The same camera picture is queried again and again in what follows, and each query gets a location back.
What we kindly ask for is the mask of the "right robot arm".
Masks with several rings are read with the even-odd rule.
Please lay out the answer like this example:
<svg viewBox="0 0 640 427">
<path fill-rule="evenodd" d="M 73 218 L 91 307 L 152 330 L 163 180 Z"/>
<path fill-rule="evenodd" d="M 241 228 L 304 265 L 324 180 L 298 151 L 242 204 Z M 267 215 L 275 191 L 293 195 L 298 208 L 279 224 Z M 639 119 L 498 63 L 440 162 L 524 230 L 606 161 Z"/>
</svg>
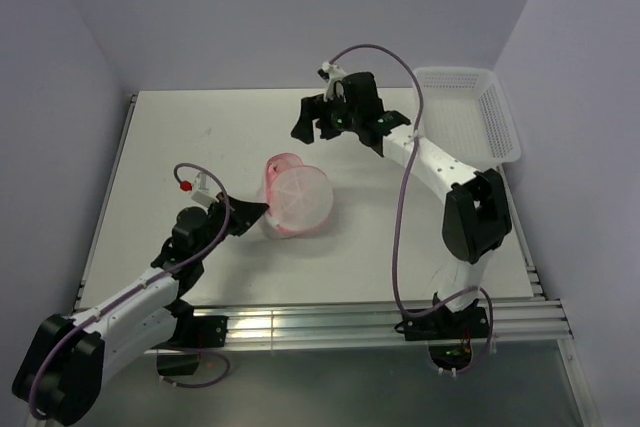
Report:
<svg viewBox="0 0 640 427">
<path fill-rule="evenodd" d="M 404 167 L 402 190 L 415 177 L 442 202 L 442 238 L 451 258 L 432 317 L 438 333 L 457 335 L 467 324 L 465 309 L 477 299 L 491 252 L 512 229 L 501 175 L 463 163 L 420 135 L 417 121 L 385 109 L 372 73 L 347 74 L 324 63 L 318 74 L 326 90 L 302 99 L 292 137 L 311 144 L 316 137 L 353 133 L 361 144 Z"/>
</svg>

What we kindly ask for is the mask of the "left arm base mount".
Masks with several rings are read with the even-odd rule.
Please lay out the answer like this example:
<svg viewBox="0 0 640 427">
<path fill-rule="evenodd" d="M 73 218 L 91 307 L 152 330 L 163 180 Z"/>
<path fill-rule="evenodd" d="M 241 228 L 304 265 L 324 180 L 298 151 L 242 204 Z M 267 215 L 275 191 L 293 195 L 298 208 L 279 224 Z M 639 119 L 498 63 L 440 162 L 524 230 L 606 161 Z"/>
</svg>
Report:
<svg viewBox="0 0 640 427">
<path fill-rule="evenodd" d="M 228 317 L 195 316 L 178 322 L 177 331 L 159 345 L 157 373 L 164 377 L 191 376 L 196 373 L 205 349 L 225 345 Z"/>
</svg>

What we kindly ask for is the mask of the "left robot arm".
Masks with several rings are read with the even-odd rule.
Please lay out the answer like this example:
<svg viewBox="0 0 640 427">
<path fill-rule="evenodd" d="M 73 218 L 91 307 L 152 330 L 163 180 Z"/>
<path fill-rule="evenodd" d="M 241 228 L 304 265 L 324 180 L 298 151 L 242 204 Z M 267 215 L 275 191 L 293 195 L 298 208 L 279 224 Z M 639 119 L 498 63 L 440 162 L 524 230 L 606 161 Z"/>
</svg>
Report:
<svg viewBox="0 0 640 427">
<path fill-rule="evenodd" d="M 204 259 L 227 236 L 241 236 L 267 212 L 261 202 L 217 194 L 208 208 L 181 210 L 149 268 L 98 306 L 38 327 L 12 384 L 32 417 L 69 426 L 91 409 L 103 385 L 147 350 L 188 349 L 192 306 L 182 297 L 200 279 Z"/>
</svg>

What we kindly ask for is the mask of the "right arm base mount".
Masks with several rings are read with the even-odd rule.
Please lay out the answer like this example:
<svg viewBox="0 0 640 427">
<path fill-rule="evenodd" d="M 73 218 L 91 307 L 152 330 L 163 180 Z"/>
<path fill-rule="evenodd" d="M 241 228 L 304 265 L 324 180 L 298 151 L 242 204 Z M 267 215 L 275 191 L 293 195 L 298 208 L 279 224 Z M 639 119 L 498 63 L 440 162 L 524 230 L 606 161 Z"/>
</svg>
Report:
<svg viewBox="0 0 640 427">
<path fill-rule="evenodd" d="M 429 342 L 436 372 L 457 377 L 492 351 L 493 311 L 477 302 L 454 313 L 442 307 L 419 319 L 403 316 L 394 331 L 407 342 Z"/>
</svg>

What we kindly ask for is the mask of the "white mesh laundry bag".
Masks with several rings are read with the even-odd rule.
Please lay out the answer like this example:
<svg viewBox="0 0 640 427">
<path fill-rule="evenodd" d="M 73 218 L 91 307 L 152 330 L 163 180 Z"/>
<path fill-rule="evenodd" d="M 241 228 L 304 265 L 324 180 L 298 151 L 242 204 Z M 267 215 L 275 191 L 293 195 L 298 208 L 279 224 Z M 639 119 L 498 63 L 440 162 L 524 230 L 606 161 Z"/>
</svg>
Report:
<svg viewBox="0 0 640 427">
<path fill-rule="evenodd" d="M 281 153 L 266 162 L 256 198 L 268 205 L 259 225 L 272 239 L 319 231 L 334 205 L 333 187 L 326 174 L 293 153 Z"/>
</svg>

